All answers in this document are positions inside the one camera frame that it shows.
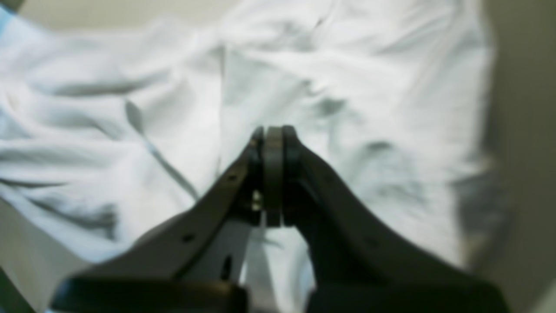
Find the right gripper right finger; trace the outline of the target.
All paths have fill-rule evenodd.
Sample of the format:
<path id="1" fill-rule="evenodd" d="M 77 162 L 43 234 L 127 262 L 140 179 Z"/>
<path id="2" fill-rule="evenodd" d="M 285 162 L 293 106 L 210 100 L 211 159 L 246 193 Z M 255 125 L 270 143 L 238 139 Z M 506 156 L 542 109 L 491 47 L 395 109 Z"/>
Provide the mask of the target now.
<path id="1" fill-rule="evenodd" d="M 497 287 L 441 261 L 374 216 L 334 169 L 278 127 L 282 222 L 308 245 L 308 313 L 508 313 Z"/>

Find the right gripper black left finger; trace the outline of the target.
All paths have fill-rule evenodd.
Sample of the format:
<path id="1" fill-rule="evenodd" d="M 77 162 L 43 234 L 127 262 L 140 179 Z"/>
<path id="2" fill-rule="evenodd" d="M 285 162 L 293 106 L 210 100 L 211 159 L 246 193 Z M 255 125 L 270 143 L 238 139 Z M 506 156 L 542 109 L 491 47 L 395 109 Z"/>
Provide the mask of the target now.
<path id="1" fill-rule="evenodd" d="M 258 127 L 210 190 L 131 250 L 64 279 L 56 313 L 249 313 L 239 283 L 252 228 L 261 221 L 253 194 L 262 187 Z"/>

